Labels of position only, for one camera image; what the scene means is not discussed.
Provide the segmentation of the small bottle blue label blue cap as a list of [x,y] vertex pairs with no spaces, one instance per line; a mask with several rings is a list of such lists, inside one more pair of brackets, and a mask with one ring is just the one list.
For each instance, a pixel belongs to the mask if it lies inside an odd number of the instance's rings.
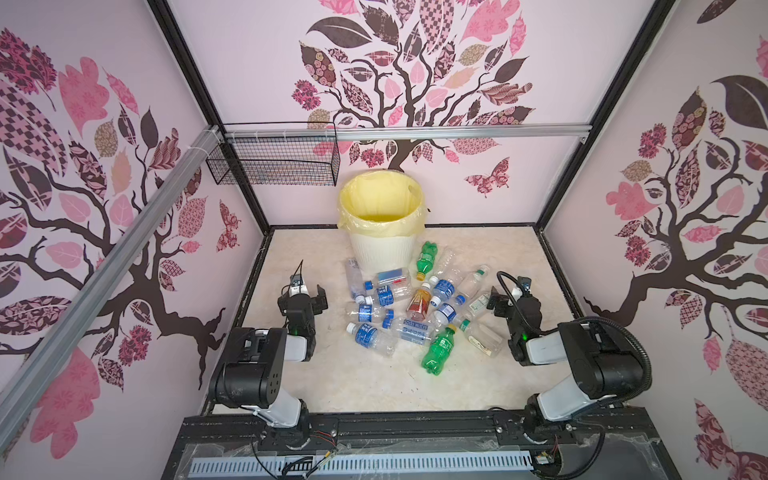
[[386,323],[395,317],[392,309],[356,302],[349,302],[345,305],[345,315],[350,321],[367,323]]

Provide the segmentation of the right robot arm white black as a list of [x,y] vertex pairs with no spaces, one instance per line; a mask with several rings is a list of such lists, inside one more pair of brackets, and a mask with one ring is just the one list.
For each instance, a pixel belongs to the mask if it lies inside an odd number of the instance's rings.
[[585,316],[544,330],[541,302],[531,293],[530,282],[505,271],[496,278],[501,289],[491,290],[490,306],[506,320],[514,360],[528,367],[564,363],[570,369],[564,380],[527,400],[522,419],[527,432],[622,404],[650,389],[650,357],[624,326]]

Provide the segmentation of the clear bottle green cap front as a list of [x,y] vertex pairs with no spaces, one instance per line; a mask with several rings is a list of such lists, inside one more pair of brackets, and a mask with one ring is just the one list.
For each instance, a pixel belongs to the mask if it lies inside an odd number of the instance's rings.
[[459,325],[466,339],[488,357],[495,357],[501,351],[505,340],[484,323],[465,319]]

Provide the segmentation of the aluminium rail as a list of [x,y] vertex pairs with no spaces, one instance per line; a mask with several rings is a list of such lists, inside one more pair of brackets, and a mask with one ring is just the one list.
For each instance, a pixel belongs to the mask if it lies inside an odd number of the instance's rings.
[[437,140],[461,138],[532,138],[532,137],[577,137],[586,138],[592,127],[588,124],[520,124],[520,125],[471,125],[443,127],[392,127],[392,128],[338,128],[331,124],[329,128],[294,128],[284,124],[268,124],[267,129],[235,129],[234,124],[226,126],[227,139],[267,139],[280,140],[295,138],[316,138],[318,140],[336,139],[339,141],[367,140]]
[[61,319],[42,339],[1,392],[1,448],[6,449],[37,401],[63,368],[141,249],[169,213],[196,169],[222,140],[221,128],[206,126],[184,152],[127,232],[78,292]]

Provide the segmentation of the aluminium rail left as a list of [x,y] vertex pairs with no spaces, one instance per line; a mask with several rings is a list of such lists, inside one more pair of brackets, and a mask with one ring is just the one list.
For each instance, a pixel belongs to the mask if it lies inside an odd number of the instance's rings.
[[1,392],[1,448],[6,449],[37,401],[63,368],[141,249],[169,213],[196,169],[222,140],[221,128],[206,126],[184,152],[127,232],[78,292],[61,319],[42,339]]

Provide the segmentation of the clear slim bottle beside bin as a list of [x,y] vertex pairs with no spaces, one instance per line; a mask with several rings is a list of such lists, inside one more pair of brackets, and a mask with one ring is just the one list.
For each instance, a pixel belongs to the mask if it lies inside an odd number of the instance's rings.
[[345,275],[351,298],[357,304],[366,303],[366,289],[362,271],[355,258],[347,258],[345,261]]

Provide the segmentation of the bottle blue red label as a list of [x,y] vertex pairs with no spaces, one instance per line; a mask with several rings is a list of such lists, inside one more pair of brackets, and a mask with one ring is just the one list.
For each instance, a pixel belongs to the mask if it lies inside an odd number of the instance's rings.
[[409,284],[411,281],[410,272],[407,268],[396,268],[378,272],[374,276],[374,285],[382,287],[392,284]]

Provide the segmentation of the yellow plastic bin liner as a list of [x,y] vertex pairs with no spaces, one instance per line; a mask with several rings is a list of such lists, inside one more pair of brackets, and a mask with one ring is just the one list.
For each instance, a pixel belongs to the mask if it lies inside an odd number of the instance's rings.
[[421,185],[393,170],[372,170],[349,180],[338,196],[337,227],[374,238],[419,235],[427,208]]

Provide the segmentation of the clear unlabelled crumpled bottle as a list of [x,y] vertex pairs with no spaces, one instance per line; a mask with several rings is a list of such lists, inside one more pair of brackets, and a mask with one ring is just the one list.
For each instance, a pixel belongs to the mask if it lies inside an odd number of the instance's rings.
[[443,276],[450,267],[454,264],[456,258],[456,252],[449,247],[446,247],[440,254],[437,263],[430,272],[431,277],[440,278]]

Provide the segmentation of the clear bottle green cap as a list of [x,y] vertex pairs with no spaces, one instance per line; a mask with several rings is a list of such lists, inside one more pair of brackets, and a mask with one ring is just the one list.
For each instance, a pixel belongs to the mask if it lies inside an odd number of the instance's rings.
[[466,339],[488,357],[495,357],[501,351],[505,340],[484,323],[465,319],[459,325]]
[[483,264],[464,277],[456,290],[455,302],[457,305],[463,306],[469,300],[474,298],[479,292],[489,270],[490,267]]

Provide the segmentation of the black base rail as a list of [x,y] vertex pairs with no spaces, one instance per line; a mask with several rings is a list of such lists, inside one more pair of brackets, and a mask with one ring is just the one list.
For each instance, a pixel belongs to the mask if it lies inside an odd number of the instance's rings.
[[647,412],[598,409],[533,433],[524,411],[320,413],[308,428],[278,429],[250,415],[189,417],[163,477],[188,479],[194,458],[526,451],[529,472],[331,475],[314,479],[675,479],[679,473]]

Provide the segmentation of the red yellow label bottle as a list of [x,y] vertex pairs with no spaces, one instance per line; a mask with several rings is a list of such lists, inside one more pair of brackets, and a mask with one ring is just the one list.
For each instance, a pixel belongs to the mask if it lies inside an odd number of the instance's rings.
[[429,282],[422,283],[414,292],[406,309],[406,317],[413,321],[424,321],[432,299],[432,287]]

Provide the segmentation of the green bottle yellow cap front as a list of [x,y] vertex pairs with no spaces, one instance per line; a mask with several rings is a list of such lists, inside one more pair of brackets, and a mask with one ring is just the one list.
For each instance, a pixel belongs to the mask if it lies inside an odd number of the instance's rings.
[[455,346],[455,334],[456,327],[454,325],[447,325],[437,334],[421,362],[422,368],[428,374],[438,376],[443,371]]

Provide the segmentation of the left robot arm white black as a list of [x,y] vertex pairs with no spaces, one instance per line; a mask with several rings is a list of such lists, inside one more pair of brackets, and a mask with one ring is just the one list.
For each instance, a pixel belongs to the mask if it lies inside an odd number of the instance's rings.
[[308,362],[317,343],[315,317],[328,308],[326,292],[311,296],[304,285],[291,285],[277,300],[287,324],[230,333],[209,384],[217,405],[248,410],[268,426],[308,428],[306,403],[282,388],[284,365]]

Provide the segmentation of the clear bottle blue label white cap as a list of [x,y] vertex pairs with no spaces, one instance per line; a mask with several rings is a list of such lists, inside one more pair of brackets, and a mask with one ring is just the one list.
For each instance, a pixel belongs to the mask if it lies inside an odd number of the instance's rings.
[[407,279],[399,279],[392,283],[375,285],[372,281],[364,283],[366,292],[372,298],[374,304],[389,306],[398,301],[408,299],[413,294],[411,282]]

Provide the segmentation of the aluminium rail back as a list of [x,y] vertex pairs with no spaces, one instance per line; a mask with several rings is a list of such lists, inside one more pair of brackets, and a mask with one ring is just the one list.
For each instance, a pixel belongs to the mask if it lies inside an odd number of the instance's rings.
[[392,128],[338,128],[331,124],[329,128],[294,128],[284,124],[268,124],[267,129],[235,129],[234,124],[226,126],[227,139],[267,139],[280,140],[295,138],[316,138],[318,140],[336,139],[339,141],[367,140],[437,140],[461,138],[532,138],[532,137],[577,137],[586,138],[592,127],[588,124],[520,124],[520,125],[471,125],[443,127],[392,127]]

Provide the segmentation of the green bottle near bin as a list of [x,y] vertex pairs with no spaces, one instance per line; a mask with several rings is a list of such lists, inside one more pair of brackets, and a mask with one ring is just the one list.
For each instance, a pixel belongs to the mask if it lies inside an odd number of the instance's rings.
[[425,241],[421,247],[419,257],[416,262],[416,278],[419,281],[425,280],[427,274],[432,271],[437,254],[437,244],[434,242]]

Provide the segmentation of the Pocari blue label bottle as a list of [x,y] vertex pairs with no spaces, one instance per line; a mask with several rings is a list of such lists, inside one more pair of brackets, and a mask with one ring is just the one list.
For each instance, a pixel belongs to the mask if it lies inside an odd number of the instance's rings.
[[461,280],[462,270],[456,267],[450,267],[440,274],[432,275],[429,278],[432,291],[431,302],[438,305],[450,300],[455,295]]

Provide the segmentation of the white ribbed trash bin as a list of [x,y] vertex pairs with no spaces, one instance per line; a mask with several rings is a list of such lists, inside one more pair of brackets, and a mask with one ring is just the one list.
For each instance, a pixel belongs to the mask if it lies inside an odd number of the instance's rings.
[[372,237],[350,233],[354,257],[364,273],[406,267],[412,258],[417,236]]

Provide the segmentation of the soda water labelled bottle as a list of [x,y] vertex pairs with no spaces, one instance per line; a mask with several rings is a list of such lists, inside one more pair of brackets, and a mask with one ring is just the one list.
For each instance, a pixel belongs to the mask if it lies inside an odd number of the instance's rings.
[[382,327],[395,337],[417,345],[427,345],[434,340],[435,329],[422,321],[405,317],[385,319]]

